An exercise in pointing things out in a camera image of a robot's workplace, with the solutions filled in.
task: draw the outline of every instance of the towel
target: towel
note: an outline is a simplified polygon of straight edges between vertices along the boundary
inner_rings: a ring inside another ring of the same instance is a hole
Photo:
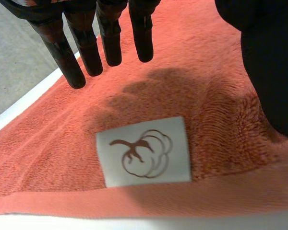
[[[212,217],[288,209],[288,138],[262,112],[240,33],[213,0],[161,1],[153,22],[151,62],[138,60],[124,11],[120,66],[86,74],[80,90],[61,78],[0,131],[0,214]],[[185,122],[192,181],[107,188],[96,133],[175,116]]]

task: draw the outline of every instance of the towel label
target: towel label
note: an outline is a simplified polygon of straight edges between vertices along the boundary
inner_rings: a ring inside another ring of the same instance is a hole
[[[99,132],[96,141],[107,187],[191,181],[182,117]]]

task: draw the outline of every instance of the gray floor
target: gray floor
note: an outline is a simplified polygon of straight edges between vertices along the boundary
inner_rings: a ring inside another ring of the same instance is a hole
[[[99,34],[96,20],[95,34]],[[76,44],[64,18],[64,31],[74,53]],[[0,114],[57,68],[39,35],[25,20],[0,4]]]

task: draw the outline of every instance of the black object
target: black object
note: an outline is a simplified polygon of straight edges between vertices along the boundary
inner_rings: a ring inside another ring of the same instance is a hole
[[[150,15],[160,0],[129,2],[135,46],[139,59],[147,62],[154,54]],[[89,75],[97,76],[103,71],[92,28],[95,12],[107,63],[117,66],[122,62],[119,17],[128,0],[0,0],[0,3],[16,17],[29,21],[75,89],[85,86],[85,78],[64,35],[62,13]]]
[[[243,63],[270,124],[288,137],[288,0],[216,0],[241,30]]]

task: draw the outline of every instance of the cotton boll illustration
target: cotton boll illustration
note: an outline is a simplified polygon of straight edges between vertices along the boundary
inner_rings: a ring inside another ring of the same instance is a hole
[[[117,139],[110,145],[123,144],[128,150],[121,158],[126,172],[143,178],[156,178],[168,167],[168,154],[172,149],[172,140],[162,132],[150,129],[134,142]]]

